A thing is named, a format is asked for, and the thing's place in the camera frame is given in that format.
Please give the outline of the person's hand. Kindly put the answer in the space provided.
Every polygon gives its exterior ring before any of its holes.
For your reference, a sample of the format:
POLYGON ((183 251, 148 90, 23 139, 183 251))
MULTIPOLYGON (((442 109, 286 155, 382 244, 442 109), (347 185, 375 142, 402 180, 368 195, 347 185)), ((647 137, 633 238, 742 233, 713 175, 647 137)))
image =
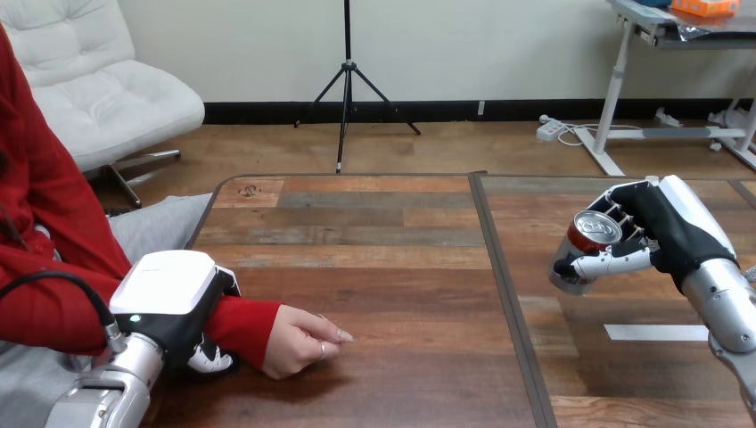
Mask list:
POLYGON ((317 362, 335 358, 354 337, 325 317, 282 305, 268 337, 261 371, 281 380, 317 362))

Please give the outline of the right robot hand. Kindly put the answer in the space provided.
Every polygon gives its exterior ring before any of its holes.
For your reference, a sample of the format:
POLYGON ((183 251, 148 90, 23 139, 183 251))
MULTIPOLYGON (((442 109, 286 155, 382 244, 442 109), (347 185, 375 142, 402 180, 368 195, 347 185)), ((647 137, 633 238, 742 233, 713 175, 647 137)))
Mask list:
POLYGON ((677 176, 649 177, 614 185, 576 213, 548 278, 583 295, 600 277, 655 268, 680 287, 719 259, 736 263, 734 247, 690 186, 677 176))

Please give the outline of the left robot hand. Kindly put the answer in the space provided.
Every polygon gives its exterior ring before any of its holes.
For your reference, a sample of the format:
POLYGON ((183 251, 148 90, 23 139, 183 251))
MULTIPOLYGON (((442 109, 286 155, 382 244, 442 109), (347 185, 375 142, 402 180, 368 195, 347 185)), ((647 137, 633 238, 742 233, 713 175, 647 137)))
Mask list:
POLYGON ((123 333, 152 340, 171 369, 220 374, 236 365, 205 332, 223 297, 239 297, 233 271, 206 253, 158 251, 139 259, 111 296, 123 333))

